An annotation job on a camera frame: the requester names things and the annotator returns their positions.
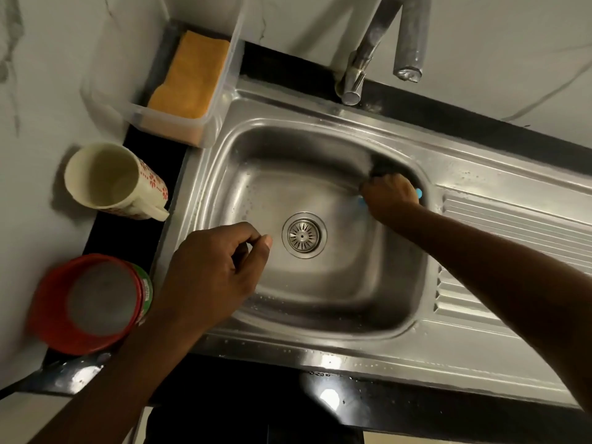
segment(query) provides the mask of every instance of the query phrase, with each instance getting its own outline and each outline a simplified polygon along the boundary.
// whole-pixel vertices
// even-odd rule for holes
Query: red cup
[[[105,262],[119,265],[129,274],[136,290],[136,306],[128,325],[121,332],[113,335],[92,335],[81,330],[70,319],[67,301],[77,279],[93,266]],[[131,263],[115,257],[88,254],[49,271],[35,291],[29,310],[28,329],[50,348],[70,355],[84,355],[105,349],[127,335],[150,306],[150,279],[146,281],[147,275],[138,275],[134,268]]]

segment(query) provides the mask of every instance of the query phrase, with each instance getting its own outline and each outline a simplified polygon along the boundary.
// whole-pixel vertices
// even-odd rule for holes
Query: white mug
[[[97,143],[72,156],[64,173],[66,189],[80,204],[135,220],[169,216],[167,186],[129,149]]]

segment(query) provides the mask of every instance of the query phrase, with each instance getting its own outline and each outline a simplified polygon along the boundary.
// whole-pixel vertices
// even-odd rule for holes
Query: sponge holder
[[[109,10],[83,90],[131,125],[196,147],[214,145],[241,70],[245,0],[118,0]],[[188,119],[146,107],[165,79],[182,34],[230,41],[205,115]]]

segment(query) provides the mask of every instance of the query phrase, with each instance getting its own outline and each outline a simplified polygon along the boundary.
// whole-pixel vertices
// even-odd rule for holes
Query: orange sponge
[[[216,89],[230,43],[187,31],[181,39],[165,82],[148,107],[177,117],[205,115]]]

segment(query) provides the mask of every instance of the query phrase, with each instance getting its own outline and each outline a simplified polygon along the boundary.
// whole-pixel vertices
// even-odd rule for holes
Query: faucet
[[[401,7],[403,12],[393,74],[403,81],[419,82],[426,54],[431,6],[432,0],[381,0],[358,49],[349,56],[341,81],[335,86],[342,103],[355,106],[360,102],[368,64]]]

